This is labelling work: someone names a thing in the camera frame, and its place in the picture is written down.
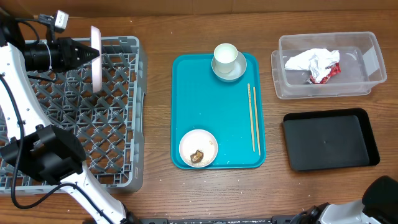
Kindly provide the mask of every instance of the wooden table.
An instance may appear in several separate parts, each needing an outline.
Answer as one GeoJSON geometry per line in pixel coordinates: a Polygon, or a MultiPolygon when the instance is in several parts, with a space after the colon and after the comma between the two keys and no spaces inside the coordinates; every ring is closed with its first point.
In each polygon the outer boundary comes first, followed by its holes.
{"type": "MultiPolygon", "coordinates": [[[[144,185],[134,194],[115,195],[138,217],[261,218],[301,212],[324,202],[360,199],[378,177],[398,179],[398,11],[289,12],[214,16],[70,19],[62,36],[88,37],[90,25],[103,36],[135,35],[148,56],[144,103],[144,185]],[[367,96],[280,100],[271,75],[271,53],[286,34],[371,31],[386,63],[387,82],[367,96]],[[253,54],[261,73],[267,159],[258,169],[178,169],[170,160],[172,63],[181,54],[209,53],[220,43],[253,54]],[[364,108],[370,117],[381,162],[297,173],[290,169],[281,121],[285,114],[364,108]]],[[[23,29],[27,39],[34,36],[23,29]]],[[[39,29],[44,37],[45,29],[39,29]]],[[[28,204],[39,196],[18,197],[28,204]]],[[[9,196],[0,200],[1,223],[81,223],[90,216],[66,194],[30,210],[18,210],[9,196]]]]}

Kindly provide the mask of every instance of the dish rack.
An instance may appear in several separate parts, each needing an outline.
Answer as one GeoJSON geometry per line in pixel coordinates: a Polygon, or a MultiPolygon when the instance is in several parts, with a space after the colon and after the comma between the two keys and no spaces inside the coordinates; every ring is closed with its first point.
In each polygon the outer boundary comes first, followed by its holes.
{"type": "MultiPolygon", "coordinates": [[[[75,40],[90,45],[90,38],[75,40]]],[[[91,62],[66,73],[29,72],[55,81],[30,83],[51,122],[78,137],[90,171],[106,190],[135,192],[143,180],[142,106],[147,91],[147,57],[136,37],[101,40],[101,91],[93,93],[91,62]]],[[[0,144],[8,143],[5,117],[0,110],[0,144]]],[[[0,194],[10,194],[14,167],[0,160],[0,194]]],[[[43,194],[53,188],[18,173],[18,195],[43,194]]]]}

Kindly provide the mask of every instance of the wooden chopstick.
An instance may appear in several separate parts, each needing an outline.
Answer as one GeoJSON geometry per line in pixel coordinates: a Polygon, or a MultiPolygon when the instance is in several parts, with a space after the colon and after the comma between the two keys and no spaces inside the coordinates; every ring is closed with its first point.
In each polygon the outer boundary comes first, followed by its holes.
{"type": "Polygon", "coordinates": [[[256,115],[257,147],[259,148],[259,156],[261,156],[260,135],[259,135],[259,118],[257,117],[256,87],[253,87],[253,96],[254,96],[254,114],[256,115]]]}
{"type": "Polygon", "coordinates": [[[256,147],[254,145],[254,131],[253,131],[253,110],[251,108],[251,93],[250,93],[250,83],[248,83],[248,97],[249,97],[249,111],[250,111],[250,127],[251,127],[251,141],[253,145],[253,152],[256,151],[256,147]]]}

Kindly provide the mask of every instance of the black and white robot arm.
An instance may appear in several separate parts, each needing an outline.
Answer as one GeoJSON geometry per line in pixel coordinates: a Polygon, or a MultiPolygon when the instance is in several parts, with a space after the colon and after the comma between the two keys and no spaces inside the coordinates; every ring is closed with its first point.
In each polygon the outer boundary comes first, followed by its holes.
{"type": "MultiPolygon", "coordinates": [[[[44,19],[43,24],[48,25],[50,34],[47,35],[47,43],[32,45],[24,43],[17,21],[10,17],[3,17],[0,21],[0,76],[8,86],[7,89],[0,84],[0,106],[10,141],[0,151],[2,158],[15,166],[23,141],[17,169],[35,180],[62,186],[61,189],[70,194],[96,223],[132,223],[132,215],[124,205],[105,191],[90,172],[78,139],[51,124],[30,85],[27,68],[52,68],[56,72],[66,72],[99,57],[97,50],[70,38],[54,39],[54,31],[65,29],[67,14],[58,11],[53,17],[45,16],[44,19]],[[79,58],[74,53],[87,57],[79,58]],[[23,124],[19,123],[14,106],[17,106],[23,124]]],[[[29,208],[19,204],[18,207],[29,208]]]]}

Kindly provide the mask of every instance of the black tray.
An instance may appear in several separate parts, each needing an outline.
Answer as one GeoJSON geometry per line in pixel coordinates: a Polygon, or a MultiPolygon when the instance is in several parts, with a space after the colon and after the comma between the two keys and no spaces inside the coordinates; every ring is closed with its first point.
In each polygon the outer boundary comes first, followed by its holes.
{"type": "Polygon", "coordinates": [[[283,126],[293,170],[375,166],[380,162],[364,109],[291,113],[285,115],[283,126]]]}

